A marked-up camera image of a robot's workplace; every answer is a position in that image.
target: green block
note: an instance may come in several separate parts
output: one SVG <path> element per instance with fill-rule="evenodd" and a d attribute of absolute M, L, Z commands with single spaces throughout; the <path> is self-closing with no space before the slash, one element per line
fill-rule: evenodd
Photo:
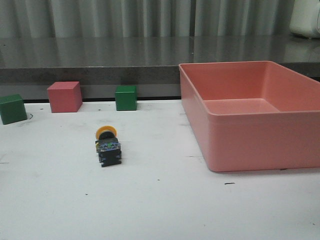
<path fill-rule="evenodd" d="M 118 86 L 115 91 L 115 105 L 117 111 L 137 110 L 136 86 Z"/>
<path fill-rule="evenodd" d="M 3 124 L 27 119 L 25 104 L 19 94 L 0 97 L 0 115 Z"/>

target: white appliance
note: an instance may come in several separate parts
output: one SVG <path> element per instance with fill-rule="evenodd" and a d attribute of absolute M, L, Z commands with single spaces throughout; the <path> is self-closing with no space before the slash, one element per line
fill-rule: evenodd
<path fill-rule="evenodd" d="M 320 38 L 320 0 L 295 0 L 290 31 L 306 38 Z"/>

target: pink plastic tray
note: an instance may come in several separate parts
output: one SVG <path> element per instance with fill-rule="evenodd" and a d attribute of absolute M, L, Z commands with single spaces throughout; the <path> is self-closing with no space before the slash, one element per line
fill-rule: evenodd
<path fill-rule="evenodd" d="M 320 167 L 320 82 L 271 61 L 179 68 L 182 105 L 210 170 Z"/>

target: gray curtain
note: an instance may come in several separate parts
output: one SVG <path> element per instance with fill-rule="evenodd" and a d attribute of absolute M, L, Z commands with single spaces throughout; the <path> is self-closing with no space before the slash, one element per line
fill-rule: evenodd
<path fill-rule="evenodd" d="M 0 38 L 289 33 L 294 0 L 0 0 Z"/>

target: white table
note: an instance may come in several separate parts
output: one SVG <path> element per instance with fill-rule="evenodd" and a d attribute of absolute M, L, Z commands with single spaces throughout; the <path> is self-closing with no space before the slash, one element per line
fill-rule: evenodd
<path fill-rule="evenodd" d="M 0 240 L 320 239 L 320 168 L 212 172 L 179 100 L 25 106 L 0 124 Z M 120 165 L 99 164 L 103 125 Z"/>

